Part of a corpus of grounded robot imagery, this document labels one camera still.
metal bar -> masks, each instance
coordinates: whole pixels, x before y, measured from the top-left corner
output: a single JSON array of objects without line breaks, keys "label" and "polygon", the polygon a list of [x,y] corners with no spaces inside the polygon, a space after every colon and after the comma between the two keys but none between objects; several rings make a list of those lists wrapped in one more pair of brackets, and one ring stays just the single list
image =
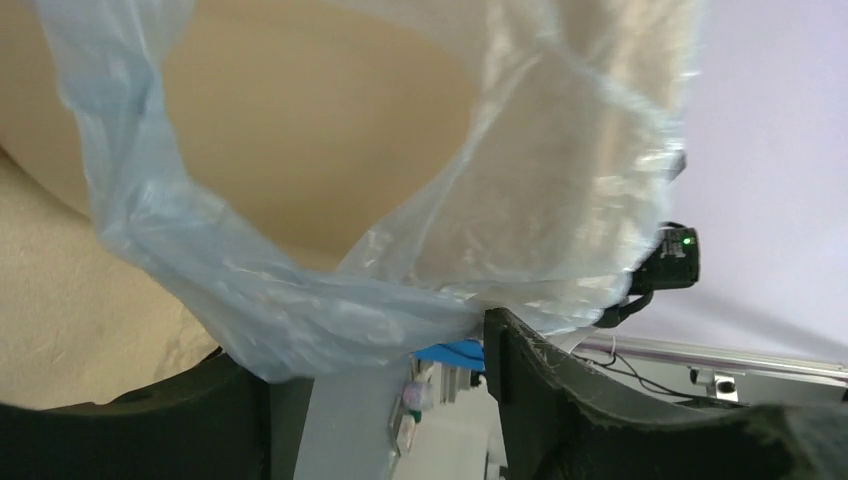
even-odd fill
[{"label": "metal bar", "polygon": [[848,368],[843,364],[776,357],[685,343],[592,334],[575,351],[629,355],[663,363],[708,367],[722,371],[762,374],[812,383],[848,386]]}]

beige surface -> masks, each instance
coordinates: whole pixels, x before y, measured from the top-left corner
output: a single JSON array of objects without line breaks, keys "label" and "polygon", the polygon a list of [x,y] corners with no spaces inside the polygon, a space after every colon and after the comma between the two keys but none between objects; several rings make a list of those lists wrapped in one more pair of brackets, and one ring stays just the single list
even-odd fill
[{"label": "beige surface", "polygon": [[0,154],[0,402],[104,403],[195,365],[214,342],[89,222]]},{"label": "beige surface", "polygon": [[[79,142],[36,20],[0,0],[0,144],[84,211]],[[444,166],[474,98],[409,31],[313,0],[200,0],[165,65],[189,171],[314,268]]]}]

plastic bag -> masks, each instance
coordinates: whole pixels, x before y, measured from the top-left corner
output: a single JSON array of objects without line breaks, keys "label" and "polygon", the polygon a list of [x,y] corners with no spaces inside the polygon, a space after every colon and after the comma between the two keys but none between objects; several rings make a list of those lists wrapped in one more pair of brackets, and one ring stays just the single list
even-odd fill
[{"label": "plastic bag", "polygon": [[334,274],[299,268],[186,174],[160,64],[190,0],[34,0],[101,243],[269,381],[469,335],[505,305],[591,324],[667,215],[700,2],[340,0],[418,30],[480,88],[463,147]]}]

lavender wall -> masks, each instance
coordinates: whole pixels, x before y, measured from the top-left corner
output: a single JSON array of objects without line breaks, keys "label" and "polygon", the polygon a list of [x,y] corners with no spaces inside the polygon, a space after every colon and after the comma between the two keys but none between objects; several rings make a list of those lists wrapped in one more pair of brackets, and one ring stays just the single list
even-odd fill
[{"label": "lavender wall", "polygon": [[848,361],[848,2],[710,5],[674,218],[701,282],[619,332]]}]

blue object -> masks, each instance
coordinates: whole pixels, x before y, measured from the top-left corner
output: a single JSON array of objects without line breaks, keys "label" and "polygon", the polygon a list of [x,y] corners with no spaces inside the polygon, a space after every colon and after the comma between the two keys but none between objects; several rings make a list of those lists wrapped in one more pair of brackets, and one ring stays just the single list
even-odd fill
[{"label": "blue object", "polygon": [[433,345],[415,353],[419,360],[444,363],[476,372],[486,371],[483,345],[476,340]]}]

